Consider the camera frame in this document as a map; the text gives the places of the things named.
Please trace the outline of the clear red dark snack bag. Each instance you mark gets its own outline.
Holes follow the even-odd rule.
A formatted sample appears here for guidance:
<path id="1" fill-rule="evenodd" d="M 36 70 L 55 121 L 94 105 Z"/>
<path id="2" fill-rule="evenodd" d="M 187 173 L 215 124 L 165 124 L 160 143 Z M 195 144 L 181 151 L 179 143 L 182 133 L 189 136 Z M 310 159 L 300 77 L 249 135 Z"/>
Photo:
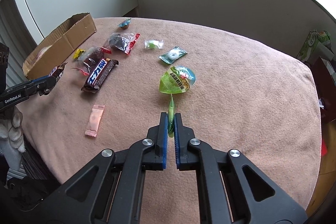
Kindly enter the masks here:
<path id="1" fill-rule="evenodd" d="M 113 33 L 105 42 L 105 46 L 109 49 L 116 48 L 128 55 L 135 46 L 139 36 L 139 33 Z"/>

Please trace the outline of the green jelly cup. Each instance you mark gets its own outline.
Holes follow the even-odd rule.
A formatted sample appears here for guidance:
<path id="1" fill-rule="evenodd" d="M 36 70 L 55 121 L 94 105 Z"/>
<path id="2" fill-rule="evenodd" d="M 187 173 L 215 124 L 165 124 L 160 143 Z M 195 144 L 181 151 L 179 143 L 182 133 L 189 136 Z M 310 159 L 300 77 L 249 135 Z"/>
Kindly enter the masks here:
<path id="1" fill-rule="evenodd" d="M 160 78 L 159 92 L 169 94 L 170 96 L 167 126 L 170 138 L 174 137 L 175 103 L 173 95 L 189 91 L 195 81 L 195 73 L 190 68 L 184 66 L 172 66 Z"/>

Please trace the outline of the white glove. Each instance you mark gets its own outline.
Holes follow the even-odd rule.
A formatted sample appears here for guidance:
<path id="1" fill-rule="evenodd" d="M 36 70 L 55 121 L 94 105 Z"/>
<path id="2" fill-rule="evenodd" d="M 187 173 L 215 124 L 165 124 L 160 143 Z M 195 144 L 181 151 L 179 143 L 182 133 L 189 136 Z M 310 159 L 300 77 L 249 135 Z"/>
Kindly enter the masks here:
<path id="1" fill-rule="evenodd" d="M 26 151 L 22 121 L 23 114 L 16 106 L 1 113 L 1 156 L 15 171 L 20 169 Z"/>

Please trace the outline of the Snickers bar English label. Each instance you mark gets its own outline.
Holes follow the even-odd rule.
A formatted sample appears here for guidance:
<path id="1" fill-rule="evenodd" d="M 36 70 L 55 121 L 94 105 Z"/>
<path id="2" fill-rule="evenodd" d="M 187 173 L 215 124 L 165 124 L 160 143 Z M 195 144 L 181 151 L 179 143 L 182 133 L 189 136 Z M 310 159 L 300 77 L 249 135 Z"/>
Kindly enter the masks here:
<path id="1" fill-rule="evenodd" d="M 54 77 L 56 79 L 56 82 L 58 82 L 64 73 L 64 69 L 66 65 L 67 65 L 67 62 L 64 62 L 60 64 L 59 66 L 54 67 L 54 69 L 52 69 L 49 76 Z"/>

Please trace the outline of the pink candy sachet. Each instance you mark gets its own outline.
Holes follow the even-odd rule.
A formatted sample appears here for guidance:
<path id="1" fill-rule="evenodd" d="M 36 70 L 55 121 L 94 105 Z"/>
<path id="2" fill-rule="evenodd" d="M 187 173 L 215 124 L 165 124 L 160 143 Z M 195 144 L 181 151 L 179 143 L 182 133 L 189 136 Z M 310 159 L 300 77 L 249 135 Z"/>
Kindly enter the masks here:
<path id="1" fill-rule="evenodd" d="M 97 136 L 98 128 L 102 115 L 104 113 L 105 105 L 94 105 L 92 107 L 89 121 L 85 129 L 85 136 L 95 138 Z"/>

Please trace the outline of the yellow wrapped candy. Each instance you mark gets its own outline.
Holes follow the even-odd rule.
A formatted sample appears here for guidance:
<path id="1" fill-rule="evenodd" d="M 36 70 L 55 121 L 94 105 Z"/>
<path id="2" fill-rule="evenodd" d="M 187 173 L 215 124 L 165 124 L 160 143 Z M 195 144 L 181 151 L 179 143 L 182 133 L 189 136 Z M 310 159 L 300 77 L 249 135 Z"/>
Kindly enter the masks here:
<path id="1" fill-rule="evenodd" d="M 77 60 L 84 52 L 85 52 L 85 50 L 78 48 L 78 49 L 75 50 L 72 58 L 74 60 Z"/>

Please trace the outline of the brown cardboard box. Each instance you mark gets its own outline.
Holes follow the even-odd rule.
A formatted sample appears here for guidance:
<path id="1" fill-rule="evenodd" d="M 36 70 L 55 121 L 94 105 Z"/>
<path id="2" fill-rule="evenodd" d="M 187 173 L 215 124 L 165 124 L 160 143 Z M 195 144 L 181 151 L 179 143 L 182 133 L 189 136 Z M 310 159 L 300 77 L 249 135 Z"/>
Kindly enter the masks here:
<path id="1" fill-rule="evenodd" d="M 29 80 L 49 74 L 95 32 L 96 26 L 90 13 L 71 16 L 30 53 L 23 63 L 23 74 Z"/>

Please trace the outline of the Snickers bar Chinese label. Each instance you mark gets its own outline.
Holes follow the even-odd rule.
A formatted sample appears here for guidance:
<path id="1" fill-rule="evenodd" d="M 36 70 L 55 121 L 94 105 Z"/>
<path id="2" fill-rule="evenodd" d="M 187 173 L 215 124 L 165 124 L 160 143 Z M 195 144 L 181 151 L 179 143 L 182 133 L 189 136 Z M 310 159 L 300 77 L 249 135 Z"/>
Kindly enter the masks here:
<path id="1" fill-rule="evenodd" d="M 89 74 L 81 91 L 96 93 L 100 90 L 110 71 L 117 65 L 119 65 L 118 60 L 102 58 Z"/>

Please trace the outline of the pink table cloth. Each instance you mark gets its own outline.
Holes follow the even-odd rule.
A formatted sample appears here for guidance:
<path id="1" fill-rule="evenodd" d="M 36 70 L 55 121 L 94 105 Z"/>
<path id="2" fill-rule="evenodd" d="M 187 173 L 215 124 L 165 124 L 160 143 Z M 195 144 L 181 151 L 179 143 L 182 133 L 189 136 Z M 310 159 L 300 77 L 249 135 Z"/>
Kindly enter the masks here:
<path id="1" fill-rule="evenodd" d="M 313 181 L 301 178 L 318 171 L 321 145 L 310 70 L 228 32 L 159 20 L 149 25 L 145 35 L 168 31 L 190 51 L 184 64 L 197 81 L 176 95 L 183 125 L 214 149 L 238 149 L 305 209 Z M 119 65 L 97 93 L 81 91 L 83 78 L 67 68 L 50 96 L 19 106 L 27 138 L 62 185 L 101 151 L 122 151 L 146 138 L 164 113 L 169 97 L 159 92 L 159 77 L 166 67 L 140 47 L 113 57 Z M 84 133 L 94 105 L 105 109 L 92 138 Z M 48 199 L 31 212 L 33 223 L 45 223 Z M 139 223 L 201 223 L 195 171 L 177 169 L 176 158 L 167 158 L 164 170 L 146 171 Z"/>

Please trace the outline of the blue jelly cup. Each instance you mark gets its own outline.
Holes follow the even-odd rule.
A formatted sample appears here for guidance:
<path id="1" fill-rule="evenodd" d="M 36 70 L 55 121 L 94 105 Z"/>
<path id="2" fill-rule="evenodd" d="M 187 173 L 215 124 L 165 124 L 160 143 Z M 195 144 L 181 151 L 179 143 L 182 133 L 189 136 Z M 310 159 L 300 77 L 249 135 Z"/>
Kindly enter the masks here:
<path id="1" fill-rule="evenodd" d="M 131 18 L 127 18 L 118 25 L 118 28 L 121 28 L 122 30 L 127 30 L 130 24 L 131 24 Z"/>

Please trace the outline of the green white candy packet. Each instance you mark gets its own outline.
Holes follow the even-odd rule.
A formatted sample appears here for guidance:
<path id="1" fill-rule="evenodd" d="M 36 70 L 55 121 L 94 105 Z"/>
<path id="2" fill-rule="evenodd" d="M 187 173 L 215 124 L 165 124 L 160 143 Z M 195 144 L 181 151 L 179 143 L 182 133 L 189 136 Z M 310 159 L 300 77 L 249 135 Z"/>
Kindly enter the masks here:
<path id="1" fill-rule="evenodd" d="M 175 46 L 173 49 L 169 50 L 167 53 L 160 55 L 158 58 L 166 64 L 173 64 L 177 59 L 186 55 L 187 51 L 183 50 L 179 46 Z"/>

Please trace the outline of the clear green candy wrapper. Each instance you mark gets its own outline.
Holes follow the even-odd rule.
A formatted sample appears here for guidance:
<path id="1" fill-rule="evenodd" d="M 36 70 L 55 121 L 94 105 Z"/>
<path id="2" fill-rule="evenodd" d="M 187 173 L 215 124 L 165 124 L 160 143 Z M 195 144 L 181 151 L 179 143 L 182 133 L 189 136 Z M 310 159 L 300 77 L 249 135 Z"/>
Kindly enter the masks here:
<path id="1" fill-rule="evenodd" d="M 146 40 L 144 41 L 146 50 L 161 50 L 164 46 L 163 40 Z"/>

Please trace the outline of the green drink carton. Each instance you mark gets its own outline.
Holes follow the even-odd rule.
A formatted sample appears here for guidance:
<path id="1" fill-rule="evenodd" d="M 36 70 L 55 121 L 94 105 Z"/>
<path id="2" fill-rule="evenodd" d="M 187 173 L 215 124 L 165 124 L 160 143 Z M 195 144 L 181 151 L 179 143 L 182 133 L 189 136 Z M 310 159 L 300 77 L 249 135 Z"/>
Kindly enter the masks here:
<path id="1" fill-rule="evenodd" d="M 327 31 L 311 30 L 296 58 L 303 63 L 313 65 L 319 57 L 327 61 L 334 58 L 330 35 Z"/>

